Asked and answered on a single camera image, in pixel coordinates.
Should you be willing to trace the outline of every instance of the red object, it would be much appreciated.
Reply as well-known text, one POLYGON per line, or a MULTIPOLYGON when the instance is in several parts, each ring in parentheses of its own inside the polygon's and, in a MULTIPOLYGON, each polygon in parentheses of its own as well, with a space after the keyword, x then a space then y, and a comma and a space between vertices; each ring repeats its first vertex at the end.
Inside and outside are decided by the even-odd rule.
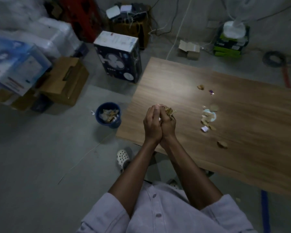
POLYGON ((283 80, 285 81, 286 88, 291 88, 291 82, 290 82, 289 74, 288 74, 288 67, 287 66, 283 66, 281 68, 281 72, 282 72, 282 75, 283 75, 283 80))
POLYGON ((102 31, 99 7, 94 0, 60 0, 66 11, 67 22, 77 35, 82 35, 92 43, 102 31))

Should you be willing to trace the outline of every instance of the wooden table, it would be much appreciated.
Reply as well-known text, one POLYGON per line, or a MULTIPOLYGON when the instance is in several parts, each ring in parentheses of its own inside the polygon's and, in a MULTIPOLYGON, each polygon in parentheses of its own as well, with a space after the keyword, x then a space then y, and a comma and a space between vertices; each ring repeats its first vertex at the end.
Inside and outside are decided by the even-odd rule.
POLYGON ((199 167, 291 197, 291 90, 151 58, 116 136, 141 145, 142 121, 157 103, 177 110, 177 138, 199 167), (203 133, 202 106, 211 104, 217 130, 203 133))

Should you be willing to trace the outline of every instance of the person's left hand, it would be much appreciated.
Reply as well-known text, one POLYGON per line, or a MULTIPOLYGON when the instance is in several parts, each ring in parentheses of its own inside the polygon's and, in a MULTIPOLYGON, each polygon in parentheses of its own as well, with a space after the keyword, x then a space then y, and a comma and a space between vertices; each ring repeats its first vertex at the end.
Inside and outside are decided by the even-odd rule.
POLYGON ((162 139, 163 133, 159 123, 160 109, 159 105, 153 105, 148 109, 143 124, 145 126, 145 143, 149 142, 157 146, 162 139))

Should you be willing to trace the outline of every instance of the bucket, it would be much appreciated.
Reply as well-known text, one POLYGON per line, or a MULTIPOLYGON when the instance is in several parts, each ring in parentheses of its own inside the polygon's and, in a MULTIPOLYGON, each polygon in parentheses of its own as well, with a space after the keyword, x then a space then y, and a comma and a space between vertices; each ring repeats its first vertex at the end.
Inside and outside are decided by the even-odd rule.
POLYGON ((96 117, 96 120, 98 123, 100 123, 101 125, 104 125, 104 126, 108 126, 109 128, 118 128, 120 125, 121 125, 121 109, 120 109, 120 106, 117 105, 116 103, 113 103, 113 102, 106 102, 102 105, 100 105, 98 107, 98 109, 96 110, 96 113, 95 113, 95 117, 96 117), (103 113, 103 110, 119 110, 119 113, 118 113, 118 118, 113 121, 112 123, 106 123, 105 121, 103 121, 99 115, 101 113, 103 113))

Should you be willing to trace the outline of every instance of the blue box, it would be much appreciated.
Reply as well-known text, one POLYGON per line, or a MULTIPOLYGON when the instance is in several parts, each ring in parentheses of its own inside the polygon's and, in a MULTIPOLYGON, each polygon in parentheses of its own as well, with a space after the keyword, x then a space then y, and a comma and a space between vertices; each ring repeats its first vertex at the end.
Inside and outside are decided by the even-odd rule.
POLYGON ((102 31, 94 46, 108 75, 138 82, 142 73, 138 38, 102 31))
POLYGON ((0 36, 0 86, 23 96, 49 67, 34 44, 0 36))

